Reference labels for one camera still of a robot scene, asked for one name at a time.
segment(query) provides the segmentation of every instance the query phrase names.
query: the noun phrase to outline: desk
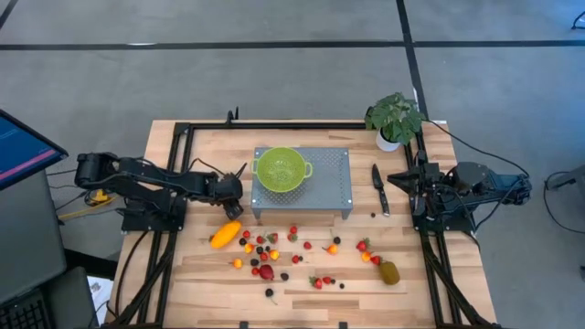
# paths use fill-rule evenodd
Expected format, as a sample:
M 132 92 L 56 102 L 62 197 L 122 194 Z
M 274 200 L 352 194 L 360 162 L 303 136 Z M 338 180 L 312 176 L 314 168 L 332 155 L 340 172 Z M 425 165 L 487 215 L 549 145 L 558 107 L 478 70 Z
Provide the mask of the desk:
M 166 167 L 175 123 L 153 122 L 145 157 L 158 166 Z M 456 165 L 449 135 L 430 124 L 423 124 L 423 134 L 430 161 L 440 163 L 443 171 Z M 339 322 L 348 322 L 350 328 L 434 327 L 420 236 L 412 228 L 407 195 L 385 184 L 392 214 L 386 218 L 381 215 L 378 191 L 372 186 L 373 163 L 383 177 L 407 169 L 403 148 L 393 153 L 379 151 L 375 133 L 369 131 L 202 130 L 195 132 L 191 158 L 200 157 L 222 171 L 236 172 L 243 163 L 250 163 L 254 147 L 284 145 L 349 148 L 354 200 L 349 219 L 341 219 L 339 212 L 267 211 L 257 221 L 250 211 L 252 175 L 248 166 L 241 177 L 244 196 L 240 202 L 245 211 L 239 220 L 252 235 L 279 233 L 276 246 L 281 257 L 271 263 L 275 280 L 263 281 L 250 273 L 250 255 L 243 252 L 238 239 L 220 250 L 210 248 L 209 236 L 228 219 L 221 207 L 190 203 L 184 230 L 176 242 L 164 327 L 238 327 L 240 321 L 248 321 L 250 327 L 338 327 Z M 181 153 L 178 157 L 176 171 Z M 209 169 L 196 164 L 194 170 Z M 374 218 L 370 216 L 372 212 L 377 214 Z M 285 238 L 292 224 L 299 227 L 299 241 L 295 243 Z M 335 256 L 321 249 L 331 243 L 330 230 L 342 240 Z M 140 235 L 134 232 L 124 239 L 114 291 L 122 265 Z M 130 302 L 144 281 L 152 236 L 148 234 L 133 255 L 123 281 L 121 306 Z M 362 262 L 356 244 L 364 237 L 370 238 L 371 250 L 397 265 L 401 276 L 397 285 L 385 285 L 377 269 Z M 460 232 L 448 232 L 446 239 L 455 282 L 479 314 L 494 322 L 478 248 Z M 311 241 L 312 250 L 303 249 L 305 240 Z M 294 254 L 303 255 L 304 262 L 292 264 Z M 229 265 L 236 258 L 244 259 L 241 270 Z M 282 271 L 290 275 L 287 282 L 280 279 Z M 331 276 L 343 282 L 345 288 L 325 285 L 318 291 L 309 284 L 308 278 L 314 275 Z M 444 318 L 449 322 L 446 292 L 440 286 Z M 277 305 L 264 296 L 269 287 L 274 290 Z M 153 292 L 149 321 L 154 319 L 157 286 Z

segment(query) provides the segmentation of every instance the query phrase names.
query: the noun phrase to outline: perforated metal platform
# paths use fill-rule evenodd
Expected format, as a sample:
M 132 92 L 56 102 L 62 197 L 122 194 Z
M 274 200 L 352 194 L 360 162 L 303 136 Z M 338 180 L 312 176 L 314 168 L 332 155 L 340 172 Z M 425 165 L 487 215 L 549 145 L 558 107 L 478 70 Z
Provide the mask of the perforated metal platform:
M 256 219 L 266 209 L 281 210 L 339 210 L 347 219 L 354 208 L 349 174 L 349 152 L 346 148 L 295 147 L 304 161 L 313 165 L 313 175 L 303 180 L 291 192 L 275 193 L 266 189 L 258 177 L 252 179 L 251 209 Z M 259 159 L 269 147 L 257 147 L 254 158 Z

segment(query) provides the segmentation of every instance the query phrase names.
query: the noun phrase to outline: keyboard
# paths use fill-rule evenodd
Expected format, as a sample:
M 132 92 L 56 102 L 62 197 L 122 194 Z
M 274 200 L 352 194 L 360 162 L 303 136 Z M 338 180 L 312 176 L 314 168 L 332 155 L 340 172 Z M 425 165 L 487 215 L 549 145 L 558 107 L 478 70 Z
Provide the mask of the keyboard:
M 43 294 L 39 289 L 0 307 L 0 329 L 50 329 Z

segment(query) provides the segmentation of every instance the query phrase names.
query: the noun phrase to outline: potted plant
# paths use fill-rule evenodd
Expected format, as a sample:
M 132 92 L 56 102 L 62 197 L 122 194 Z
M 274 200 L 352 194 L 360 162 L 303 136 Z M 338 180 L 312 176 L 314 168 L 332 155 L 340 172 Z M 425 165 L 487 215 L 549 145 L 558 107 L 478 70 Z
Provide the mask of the potted plant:
M 410 142 L 420 131 L 420 123 L 425 117 L 417 110 L 415 100 L 407 100 L 401 92 L 395 92 L 370 106 L 364 120 L 367 129 L 378 130 L 378 147 L 391 152 Z

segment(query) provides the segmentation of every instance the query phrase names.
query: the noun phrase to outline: colander handle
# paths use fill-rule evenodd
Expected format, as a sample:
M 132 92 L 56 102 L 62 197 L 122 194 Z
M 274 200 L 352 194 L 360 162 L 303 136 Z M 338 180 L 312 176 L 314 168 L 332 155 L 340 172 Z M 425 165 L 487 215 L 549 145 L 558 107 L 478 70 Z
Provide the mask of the colander handle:
M 304 163 L 305 170 L 307 167 L 309 167 L 309 174 L 305 174 L 304 178 L 309 178 L 313 175 L 313 165 L 311 163 Z
M 258 159 L 252 160 L 252 165 L 250 166 L 250 171 L 255 175 L 258 174 Z

